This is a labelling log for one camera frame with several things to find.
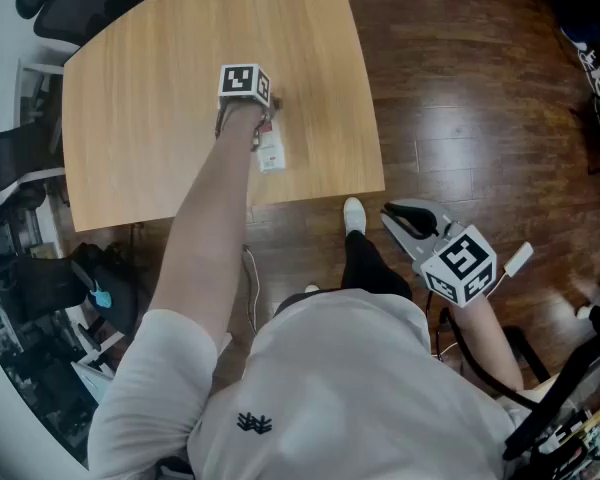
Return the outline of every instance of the forearm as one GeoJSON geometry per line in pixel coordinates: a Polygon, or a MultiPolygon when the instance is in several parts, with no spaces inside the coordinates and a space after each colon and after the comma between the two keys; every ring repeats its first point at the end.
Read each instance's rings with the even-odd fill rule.
{"type": "Polygon", "coordinates": [[[228,115],[173,221],[151,303],[195,320],[217,346],[238,287],[246,228],[252,121],[257,121],[242,114],[228,115]]]}
{"type": "Polygon", "coordinates": [[[478,364],[509,388],[521,391],[520,367],[487,298],[480,295],[464,308],[455,307],[454,316],[478,364]]]}

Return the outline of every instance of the white sneaker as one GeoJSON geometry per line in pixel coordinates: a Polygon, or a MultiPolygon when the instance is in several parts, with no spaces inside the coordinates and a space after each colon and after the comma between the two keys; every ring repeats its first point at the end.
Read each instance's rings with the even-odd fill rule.
{"type": "Polygon", "coordinates": [[[367,228],[367,216],[364,207],[357,197],[350,197],[344,203],[344,229],[348,235],[352,231],[360,231],[364,235],[367,228]]]}

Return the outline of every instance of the leg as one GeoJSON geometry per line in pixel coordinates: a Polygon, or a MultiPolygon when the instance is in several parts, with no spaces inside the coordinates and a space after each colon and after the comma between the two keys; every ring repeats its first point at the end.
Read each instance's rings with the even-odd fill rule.
{"type": "Polygon", "coordinates": [[[411,300],[409,284],[384,262],[376,247],[358,230],[345,240],[347,263],[342,289],[362,288],[369,293],[392,293],[411,300]]]}

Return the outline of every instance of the sleeve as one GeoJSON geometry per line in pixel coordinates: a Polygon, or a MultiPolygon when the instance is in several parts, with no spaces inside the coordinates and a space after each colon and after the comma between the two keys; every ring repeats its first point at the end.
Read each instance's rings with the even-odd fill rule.
{"type": "Polygon", "coordinates": [[[96,410],[88,441],[93,479],[142,478],[181,452],[200,419],[218,353],[193,320],[149,311],[96,410]]]}

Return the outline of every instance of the hand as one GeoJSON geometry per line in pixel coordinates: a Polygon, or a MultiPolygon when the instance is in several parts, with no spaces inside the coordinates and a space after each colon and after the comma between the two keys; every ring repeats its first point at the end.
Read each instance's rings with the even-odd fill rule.
{"type": "Polygon", "coordinates": [[[264,109],[259,103],[254,101],[232,101],[227,106],[222,128],[239,126],[254,131],[262,122],[263,116],[264,109]]]}

